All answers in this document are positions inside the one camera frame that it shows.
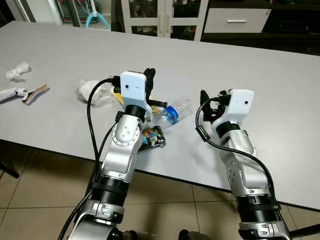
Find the cabinet door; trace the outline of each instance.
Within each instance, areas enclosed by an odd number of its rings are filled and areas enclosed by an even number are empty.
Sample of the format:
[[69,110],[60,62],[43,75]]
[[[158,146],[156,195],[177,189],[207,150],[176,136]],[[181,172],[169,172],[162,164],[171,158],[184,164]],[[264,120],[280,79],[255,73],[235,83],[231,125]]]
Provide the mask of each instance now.
[[200,41],[208,0],[166,0],[164,36]]
[[204,33],[261,33],[271,9],[210,8]]
[[126,33],[163,37],[164,0],[121,0]]

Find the black cable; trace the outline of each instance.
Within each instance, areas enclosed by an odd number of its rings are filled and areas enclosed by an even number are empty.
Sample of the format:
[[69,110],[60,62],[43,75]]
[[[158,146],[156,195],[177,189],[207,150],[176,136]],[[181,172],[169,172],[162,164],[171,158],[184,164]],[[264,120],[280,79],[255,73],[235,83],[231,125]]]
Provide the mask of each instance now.
[[[202,108],[207,104],[207,103],[210,103],[212,101],[214,101],[215,99],[214,98],[210,98],[208,99],[207,101],[205,101],[199,108],[198,110],[196,111],[196,115],[195,115],[195,126],[198,128],[200,125],[199,125],[199,115],[200,115],[200,112],[202,110]],[[240,150],[237,150],[237,149],[233,149],[233,148],[229,148],[229,147],[225,147],[225,146],[221,146],[221,145],[218,145],[218,144],[215,144],[214,142],[210,141],[208,138],[206,138],[206,141],[208,144],[210,144],[211,146],[217,148],[217,149],[220,149],[220,150],[224,150],[224,151],[227,151],[227,152],[232,152],[232,153],[235,153],[235,154],[241,154],[243,156],[246,156],[250,159],[252,159],[253,161],[255,161],[257,164],[260,165],[260,167],[263,169],[263,171],[265,172],[266,174],[266,178],[267,178],[267,181],[268,181],[268,184],[269,184],[269,188],[270,188],[270,195],[271,195],[271,201],[272,201],[272,204],[273,205],[277,205],[277,200],[276,200],[276,196],[275,196],[275,187],[274,187],[274,182],[272,180],[272,177],[271,177],[271,174],[269,172],[269,170],[267,169],[267,167],[258,159],[256,158],[255,156],[245,152],[245,151],[240,151]]]
[[99,176],[100,176],[100,168],[99,168],[99,152],[98,152],[98,148],[97,148],[97,143],[96,143],[96,138],[95,138],[95,133],[94,133],[94,128],[92,126],[92,121],[91,121],[91,101],[92,98],[96,92],[96,90],[105,83],[110,83],[111,82],[111,78],[108,79],[104,79],[100,82],[98,82],[92,89],[89,98],[88,98],[88,102],[86,105],[86,115],[87,115],[87,119],[88,119],[88,124],[89,124],[89,130],[90,130],[90,134],[91,134],[91,139],[92,139],[92,145],[93,145],[93,150],[94,150],[94,157],[95,157],[95,178],[94,181],[97,181]]
[[[107,138],[108,136],[110,135],[112,129],[114,128],[114,126],[116,125],[117,123],[115,122],[112,127],[109,129],[109,131],[105,134],[103,140],[102,140],[102,143],[101,143],[101,146],[100,146],[100,149],[99,149],[99,152],[98,152],[98,157],[100,159],[101,157],[101,154],[102,154],[102,151],[104,149],[104,146],[105,146],[105,143],[107,141]],[[88,193],[88,191],[90,190],[90,187],[91,187],[91,184],[94,180],[94,177],[95,177],[95,174],[96,173],[96,164],[94,164],[94,167],[93,167],[93,170],[92,170],[92,173],[91,173],[91,176],[90,176],[90,179],[89,179],[89,182],[88,182],[88,185],[86,186],[86,191],[85,191],[85,194]]]
[[84,204],[84,202],[91,196],[92,194],[92,189],[84,196],[84,198],[78,203],[78,205],[73,209],[72,213],[69,215],[68,219],[65,221],[63,228],[59,234],[58,240],[63,240],[66,231],[72,221],[72,219],[75,217],[75,215],[77,214],[77,212],[80,210],[80,208],[82,207],[82,205]]

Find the blue bottle cap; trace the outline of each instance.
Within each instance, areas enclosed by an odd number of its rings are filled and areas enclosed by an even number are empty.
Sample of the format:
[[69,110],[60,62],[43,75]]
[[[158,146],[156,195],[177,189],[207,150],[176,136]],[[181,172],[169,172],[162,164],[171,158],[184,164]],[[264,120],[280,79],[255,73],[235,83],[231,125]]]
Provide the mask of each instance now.
[[167,106],[164,110],[172,117],[173,124],[178,122],[178,113],[172,106]]

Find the plastic bottle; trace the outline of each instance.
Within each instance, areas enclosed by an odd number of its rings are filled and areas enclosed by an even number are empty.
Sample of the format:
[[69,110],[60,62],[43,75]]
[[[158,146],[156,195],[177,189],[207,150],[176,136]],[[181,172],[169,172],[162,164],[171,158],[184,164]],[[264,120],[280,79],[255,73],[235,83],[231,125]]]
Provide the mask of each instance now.
[[155,125],[166,129],[192,113],[191,100],[185,96],[175,100],[170,106],[153,115]]

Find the tiled floor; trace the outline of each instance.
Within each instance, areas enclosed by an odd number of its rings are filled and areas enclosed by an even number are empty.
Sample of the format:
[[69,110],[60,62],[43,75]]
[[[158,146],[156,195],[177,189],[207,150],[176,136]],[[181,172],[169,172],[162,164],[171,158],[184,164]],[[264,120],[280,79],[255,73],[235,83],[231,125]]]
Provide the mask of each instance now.
[[[93,164],[2,141],[0,152],[21,174],[19,179],[0,174],[0,239],[57,239],[83,197]],[[287,206],[281,211],[290,230],[320,223],[318,212]],[[212,240],[240,240],[238,224],[229,193],[135,173],[118,227],[133,229],[141,239],[150,240],[177,240],[182,229],[200,230]]]

